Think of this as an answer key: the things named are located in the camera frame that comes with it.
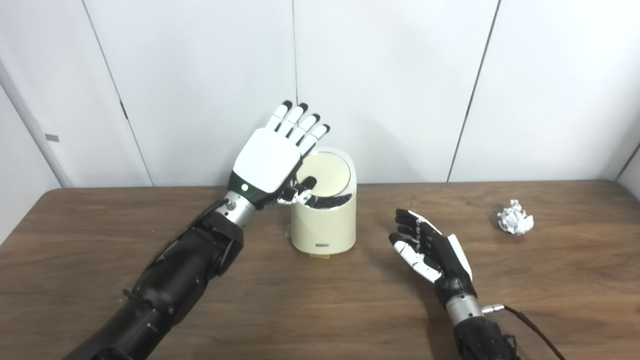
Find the silver cylindrical wrist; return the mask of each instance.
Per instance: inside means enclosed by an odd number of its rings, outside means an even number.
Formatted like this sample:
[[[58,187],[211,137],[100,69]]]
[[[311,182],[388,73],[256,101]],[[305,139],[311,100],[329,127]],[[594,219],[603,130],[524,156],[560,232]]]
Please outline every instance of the silver cylindrical wrist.
[[[236,192],[228,192],[225,199],[228,199],[227,203],[216,209],[216,212],[224,215],[235,225],[244,227],[255,212],[255,206]]]
[[[476,316],[484,316],[475,296],[462,294],[453,297],[446,305],[453,326]]]

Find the white wall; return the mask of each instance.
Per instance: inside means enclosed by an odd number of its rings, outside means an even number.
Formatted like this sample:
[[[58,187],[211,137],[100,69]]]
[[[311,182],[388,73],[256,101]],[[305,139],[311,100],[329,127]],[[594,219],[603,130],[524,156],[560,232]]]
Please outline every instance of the white wall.
[[[81,0],[0,1],[0,83],[64,186],[150,185]]]
[[[640,199],[640,155],[636,154],[625,171],[620,175],[618,182]]]
[[[60,186],[0,87],[0,243],[45,192]]]
[[[615,179],[640,140],[639,13],[503,1],[451,181]]]
[[[223,184],[296,96],[361,182],[446,181],[497,4],[86,2],[132,128],[82,1],[0,2],[0,83],[65,186]],[[639,8],[504,1],[451,181],[614,179],[640,141]]]
[[[496,4],[294,2],[299,98],[359,181],[447,180]]]
[[[296,100],[290,0],[87,7],[155,185],[226,184],[253,130]]]

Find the cable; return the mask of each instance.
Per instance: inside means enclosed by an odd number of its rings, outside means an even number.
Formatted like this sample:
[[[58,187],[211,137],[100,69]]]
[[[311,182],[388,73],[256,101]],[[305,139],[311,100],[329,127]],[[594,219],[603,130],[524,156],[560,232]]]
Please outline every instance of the cable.
[[[529,320],[529,318],[526,317],[526,315],[524,315],[523,313],[517,311],[516,309],[514,309],[512,307],[509,307],[507,305],[502,305],[502,304],[489,305],[489,306],[484,306],[482,308],[482,312],[484,314],[490,314],[490,313],[493,313],[495,311],[500,311],[500,310],[506,310],[506,311],[509,311],[510,313],[514,314],[518,319],[520,319],[520,321],[522,321],[529,328],[531,328],[531,330],[533,330],[533,332],[535,332],[545,342],[545,344],[547,344],[547,346],[551,349],[551,351],[554,352],[554,354],[558,357],[558,359],[566,360],[564,358],[564,356],[560,353],[560,351],[556,348],[556,346],[551,342],[551,340],[549,340],[542,333],[542,331],[540,331],[540,329],[536,326],[536,324],[534,324],[531,320]]]
[[[175,243],[176,241],[178,241],[180,239],[180,237],[187,232],[187,230],[189,230],[192,226],[194,226],[198,221],[200,221],[200,219],[202,217],[204,217],[206,214],[210,213],[211,211],[219,208],[220,206],[226,204],[229,201],[229,199],[224,198],[221,200],[217,200],[216,202],[214,202],[211,206],[209,206],[205,211],[201,212],[200,215],[198,215],[189,225],[187,225],[187,227],[185,227],[184,229],[180,230],[179,233],[177,233],[173,238],[169,239],[169,241],[167,241],[154,255],[154,257],[151,258],[151,261],[149,261],[149,263],[145,266],[145,269],[143,270],[146,271],[147,269],[149,269],[151,267],[151,265],[153,265],[159,258],[160,256],[162,256],[164,254],[164,252],[169,249],[169,247],[171,247],[171,245],[173,245],[173,243]]]

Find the robotic arm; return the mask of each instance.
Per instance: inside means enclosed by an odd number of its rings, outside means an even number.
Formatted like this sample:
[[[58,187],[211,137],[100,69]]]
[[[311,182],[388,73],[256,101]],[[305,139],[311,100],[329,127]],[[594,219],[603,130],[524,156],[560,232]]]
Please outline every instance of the robotic arm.
[[[396,222],[398,233],[390,234],[389,240],[418,274],[435,285],[436,296],[453,323],[460,357],[519,359],[508,341],[510,336],[503,335],[498,324],[484,317],[472,283],[471,267],[457,237],[453,234],[444,237],[427,219],[409,210],[396,210]]]
[[[278,107],[236,159],[227,195],[197,216],[151,259],[125,304],[64,360],[144,360],[198,302],[209,281],[223,275],[243,248],[243,227],[254,212],[308,198],[315,179],[298,184],[297,169],[328,131],[292,103]]]

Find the crumpled paper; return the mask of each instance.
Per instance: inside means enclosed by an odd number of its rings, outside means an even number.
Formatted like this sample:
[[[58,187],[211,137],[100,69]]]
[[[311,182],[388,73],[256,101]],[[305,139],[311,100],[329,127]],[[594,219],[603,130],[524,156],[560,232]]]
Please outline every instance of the crumpled paper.
[[[522,235],[533,227],[533,216],[527,216],[517,200],[511,200],[511,207],[504,208],[498,217],[498,225],[507,233]]]

